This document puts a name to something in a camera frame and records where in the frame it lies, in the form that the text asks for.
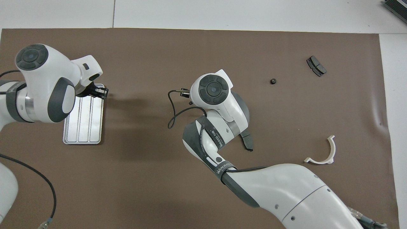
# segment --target cable connector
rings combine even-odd
[[[38,229],[47,229],[48,225],[52,222],[52,218],[48,218],[46,221],[44,221]]]
[[[355,217],[364,229],[388,229],[387,224],[373,221],[372,219],[364,216],[362,213],[348,207],[350,213]]]
[[[181,88],[181,90],[176,90],[176,92],[179,92],[182,97],[189,98],[189,90],[186,88]]]

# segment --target black cable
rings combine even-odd
[[[187,111],[187,110],[200,109],[200,110],[203,112],[204,116],[205,116],[205,117],[207,116],[206,111],[205,111],[202,107],[198,107],[198,106],[193,106],[193,107],[185,108],[185,109],[183,109],[182,111],[180,111],[180,112],[178,112],[177,114],[175,114],[175,106],[174,106],[173,100],[171,99],[171,96],[170,96],[170,94],[171,94],[172,92],[181,92],[181,91],[179,91],[179,90],[170,90],[170,91],[168,92],[168,98],[170,99],[171,106],[173,107],[173,111],[174,111],[174,116],[173,116],[173,117],[170,119],[170,121],[168,122],[168,125],[167,125],[168,129],[171,129],[172,127],[174,127],[174,125],[175,125],[175,118],[176,118],[178,115],[182,114],[183,112],[185,112],[185,111]]]
[[[56,209],[56,207],[57,207],[57,196],[55,195],[54,186],[51,184],[51,182],[48,180],[48,178],[46,178],[46,177],[45,177],[42,173],[40,173],[38,170],[34,169],[33,167],[27,165],[27,164],[24,163],[24,162],[21,162],[21,161],[19,161],[19,160],[17,160],[17,159],[11,158],[11,157],[6,156],[6,155],[3,155],[3,154],[0,154],[0,157],[2,157],[2,158],[4,158],[4,159],[7,159],[7,160],[10,160],[10,161],[12,161],[12,162],[15,162],[15,163],[17,163],[17,164],[20,164],[20,165],[22,165],[22,166],[25,166],[25,167],[31,169],[33,172],[35,172],[36,174],[38,174],[40,177],[42,177],[42,178],[49,184],[49,186],[50,186],[50,188],[51,188],[51,191],[52,191],[52,195],[53,195],[53,197],[54,197],[54,207],[53,207],[53,209],[52,209],[52,214],[51,214],[51,217],[50,217],[50,218],[53,218],[53,217],[54,217],[54,213],[55,213],[55,209]]]
[[[249,172],[249,171],[253,171],[253,170],[265,169],[267,167],[269,167],[269,166],[258,166],[258,167],[241,169],[241,170],[226,170],[226,172]]]
[[[0,74],[0,78],[1,78],[3,75],[5,75],[5,74],[17,73],[17,72],[20,72],[20,70],[11,70],[11,71],[7,71],[7,72],[3,72],[3,73]]]

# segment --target white plastic clip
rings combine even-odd
[[[336,152],[335,142],[333,141],[334,137],[335,137],[335,135],[331,135],[328,138],[329,144],[331,145],[331,152],[330,152],[327,159],[325,159],[325,160],[323,160],[321,162],[318,162],[318,161],[314,161],[310,157],[307,157],[304,161],[305,162],[312,162],[312,163],[320,164],[320,165],[322,165],[322,164],[332,164],[333,163],[333,157],[335,156],[335,152]]]

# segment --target black button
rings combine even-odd
[[[219,83],[210,83],[207,87],[206,87],[206,91],[208,92],[208,94],[210,96],[218,96],[221,93],[221,85]]]
[[[222,85],[222,89],[223,90],[227,90],[228,89],[228,84],[226,83],[226,81],[222,78],[222,77],[218,77],[216,79],[216,81],[218,81],[221,85]]]
[[[210,103],[211,101],[211,97],[209,97],[209,95],[206,93],[205,89],[201,89],[199,91],[199,94],[201,96],[201,98],[206,101],[207,103]]]
[[[37,59],[37,62],[38,62],[39,64],[42,64],[42,63],[44,63],[44,61],[45,61],[47,58],[48,58],[48,50],[46,50],[45,48],[44,48],[44,49],[41,49],[41,50],[39,51],[39,57],[38,57],[38,59]]]
[[[35,48],[37,50],[40,50],[42,48],[45,48],[45,46],[42,44],[33,44],[33,45],[28,46],[28,48]]]
[[[207,75],[205,77],[208,78],[209,82],[214,81],[214,75]]]
[[[25,68],[25,69],[35,68],[35,63],[21,62],[19,65],[21,68]]]
[[[209,79],[208,79],[208,77],[204,77],[204,78],[202,78],[201,79],[201,81],[199,82],[199,84],[202,86],[202,87],[205,87],[207,84],[209,83]]]
[[[217,105],[217,104],[219,104],[219,103],[225,101],[226,96],[227,96],[226,93],[222,92],[220,96],[218,96],[217,98],[214,98],[214,99],[213,99],[213,102]]]
[[[321,64],[316,66],[315,68],[322,74],[326,73],[326,69]]]
[[[21,56],[23,55],[24,49],[18,52],[17,56],[15,57],[15,62],[18,63],[22,60]]]
[[[39,56],[39,53],[37,50],[29,49],[23,53],[22,58],[26,62],[33,62],[38,58],[38,56]]]

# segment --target black strap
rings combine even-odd
[[[0,79],[0,86],[3,86],[6,83],[10,83],[10,82],[18,82],[16,80],[9,80],[9,79]],[[0,95],[5,95],[6,92],[5,91],[0,91]]]
[[[230,161],[222,161],[217,167],[215,167],[215,176],[222,181],[222,175],[225,173],[225,171],[230,168],[235,166],[230,163]]]
[[[225,141],[223,140],[222,136],[220,135],[219,131],[214,127],[214,125],[209,121],[209,119],[205,116],[200,116],[197,121],[201,124],[201,126],[205,129],[208,133],[209,137],[215,142],[218,150],[225,146]]]
[[[16,120],[17,122],[27,122],[31,123],[29,121],[24,120],[20,114],[18,113],[17,110],[17,93],[19,90],[25,88],[27,84],[25,82],[18,82],[15,83],[13,86],[11,86],[7,91],[6,91],[6,105],[7,105],[7,110],[10,114],[10,116]]]

